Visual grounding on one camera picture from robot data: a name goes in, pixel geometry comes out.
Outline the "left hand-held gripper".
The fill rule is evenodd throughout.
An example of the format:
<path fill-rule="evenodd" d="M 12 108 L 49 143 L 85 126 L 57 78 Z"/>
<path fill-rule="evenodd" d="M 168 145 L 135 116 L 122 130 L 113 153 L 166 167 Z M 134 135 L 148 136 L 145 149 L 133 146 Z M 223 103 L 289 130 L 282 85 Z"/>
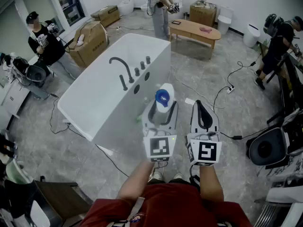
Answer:
<path fill-rule="evenodd" d="M 156 113 L 156 100 L 146 106 L 142 114 L 143 145 L 147 158 L 151 162 L 165 162 L 173 155 L 177 139 L 176 123 L 178 117 L 178 103 L 174 101 L 166 122 L 155 127 L 153 117 Z"/>

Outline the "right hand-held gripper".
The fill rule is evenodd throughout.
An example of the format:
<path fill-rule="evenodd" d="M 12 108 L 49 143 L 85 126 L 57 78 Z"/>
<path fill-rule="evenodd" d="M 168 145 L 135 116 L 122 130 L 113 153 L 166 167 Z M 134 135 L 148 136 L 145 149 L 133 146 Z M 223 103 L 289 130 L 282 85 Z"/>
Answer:
<path fill-rule="evenodd" d="M 192 109 L 190 125 L 191 133 L 187 135 L 190 164 L 192 166 L 212 166 L 218 163 L 222 142 L 219 141 L 219 120 L 212 108 L 200 100 L 196 100 Z"/>

